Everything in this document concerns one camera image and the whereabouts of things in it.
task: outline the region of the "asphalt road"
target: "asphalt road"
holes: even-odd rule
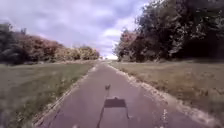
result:
[[[109,99],[124,99],[127,109],[105,108],[99,123],[108,84],[111,85]],[[124,76],[104,64],[91,72],[80,88],[58,110],[46,116],[38,128],[97,128],[98,123],[100,128],[204,128],[162,101],[156,101],[150,92],[130,85]]]

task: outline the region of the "road edge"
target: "road edge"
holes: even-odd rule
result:
[[[205,126],[211,127],[211,128],[224,127],[221,125],[221,123],[215,117],[209,115],[208,113],[201,111],[197,108],[192,108],[190,106],[187,106],[184,104],[183,101],[178,100],[174,96],[172,96],[168,93],[159,91],[156,88],[154,88],[153,86],[151,86],[150,84],[147,84],[145,82],[139,82],[136,77],[131,76],[128,73],[125,73],[123,71],[120,71],[119,69],[117,69],[109,64],[106,64],[106,66],[113,69],[117,74],[124,76],[132,86],[143,87],[147,91],[151,92],[151,94],[157,100],[166,102],[168,106],[173,107],[176,110],[178,110],[179,112],[187,115],[195,122],[198,122],[202,125],[205,125]]]
[[[51,113],[55,112],[56,110],[60,109],[60,106],[62,105],[62,102],[73,92],[77,91],[79,89],[79,84],[86,80],[86,78],[89,76],[90,73],[97,70],[98,64],[94,65],[89,71],[79,78],[75,83],[71,85],[71,87],[63,93],[63,95],[56,100],[54,100],[52,103],[49,103],[47,105],[47,108],[43,110],[42,112],[38,113],[36,116],[33,117],[31,120],[32,127],[36,128],[39,125],[41,125],[44,121],[44,119],[49,116]]]

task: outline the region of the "grass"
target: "grass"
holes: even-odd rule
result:
[[[1,124],[7,128],[22,127],[92,66],[91,63],[0,65],[0,127]]]
[[[224,123],[224,63],[111,63]]]

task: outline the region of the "treeline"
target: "treeline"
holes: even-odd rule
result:
[[[119,60],[224,58],[223,0],[156,0],[137,24],[123,31],[114,50]]]
[[[26,34],[26,29],[13,31],[9,23],[0,24],[0,63],[92,60],[99,56],[99,52],[89,46],[66,48],[56,41]]]

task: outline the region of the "cloud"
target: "cloud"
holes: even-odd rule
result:
[[[134,29],[146,0],[0,0],[0,21],[67,47],[90,45],[112,56],[124,28]]]

